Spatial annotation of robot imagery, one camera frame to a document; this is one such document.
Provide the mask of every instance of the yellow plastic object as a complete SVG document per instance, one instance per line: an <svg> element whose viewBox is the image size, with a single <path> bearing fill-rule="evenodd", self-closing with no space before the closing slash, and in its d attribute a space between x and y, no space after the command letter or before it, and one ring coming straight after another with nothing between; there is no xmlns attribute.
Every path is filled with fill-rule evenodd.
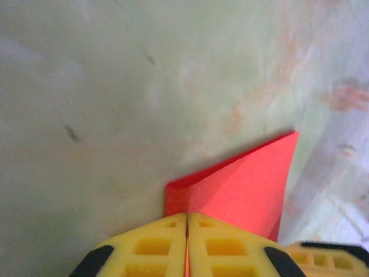
<svg viewBox="0 0 369 277"><path fill-rule="evenodd" d="M277 243L198 213L108 239L70 277L184 277L187 248L192 277L305 277Z"/></svg>
<svg viewBox="0 0 369 277"><path fill-rule="evenodd" d="M307 277L369 276L369 254L359 246L297 242L285 249Z"/></svg>

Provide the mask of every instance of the black rubber edge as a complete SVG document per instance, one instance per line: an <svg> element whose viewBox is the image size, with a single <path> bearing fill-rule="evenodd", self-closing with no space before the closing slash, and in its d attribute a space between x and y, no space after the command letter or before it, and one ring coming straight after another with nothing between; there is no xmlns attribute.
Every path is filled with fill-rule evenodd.
<svg viewBox="0 0 369 277"><path fill-rule="evenodd" d="M327 244L324 242L304 241L300 243L301 247L305 248L321 248L331 250L343 250L363 261L367 268L369 268L369 253L360 245L346 245L346 244Z"/></svg>
<svg viewBox="0 0 369 277"><path fill-rule="evenodd" d="M264 252L281 277L306 277L289 254L274 247L265 247Z"/></svg>
<svg viewBox="0 0 369 277"><path fill-rule="evenodd" d="M112 246L105 245L90 251L69 277L96 277L113 250Z"/></svg>

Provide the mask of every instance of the dark mark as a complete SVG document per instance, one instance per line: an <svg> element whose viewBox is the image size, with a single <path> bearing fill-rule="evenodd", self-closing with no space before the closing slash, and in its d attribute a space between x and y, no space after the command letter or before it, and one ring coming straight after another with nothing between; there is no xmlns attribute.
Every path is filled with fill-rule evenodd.
<svg viewBox="0 0 369 277"><path fill-rule="evenodd" d="M64 128L67 130L69 137L70 137L70 138L71 138L75 143L79 143L79 142L81 142L81 141L82 141L82 140L81 140L81 138L80 138L80 137L78 137L78 136L76 135L76 133L74 132L74 130L73 130L71 127L69 127L68 125L64 125Z"/></svg>
<svg viewBox="0 0 369 277"><path fill-rule="evenodd" d="M150 55L144 54L144 56L152 65L155 65L155 61Z"/></svg>

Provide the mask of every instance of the red paper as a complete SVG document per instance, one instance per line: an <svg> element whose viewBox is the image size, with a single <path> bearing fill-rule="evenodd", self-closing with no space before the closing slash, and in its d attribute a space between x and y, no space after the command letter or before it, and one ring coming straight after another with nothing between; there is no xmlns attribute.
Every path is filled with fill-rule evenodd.
<svg viewBox="0 0 369 277"><path fill-rule="evenodd" d="M167 184L165 216L202 212L277 241L298 132Z"/></svg>

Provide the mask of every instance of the pale green surface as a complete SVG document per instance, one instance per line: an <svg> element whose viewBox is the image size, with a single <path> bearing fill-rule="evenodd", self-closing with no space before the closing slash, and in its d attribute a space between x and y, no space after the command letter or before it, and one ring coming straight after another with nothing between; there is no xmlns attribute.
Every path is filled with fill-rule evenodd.
<svg viewBox="0 0 369 277"><path fill-rule="evenodd" d="M1 276L66 276L161 217L168 180L296 128L293 191L317 95L367 81L369 8L293 3L2 0Z"/></svg>

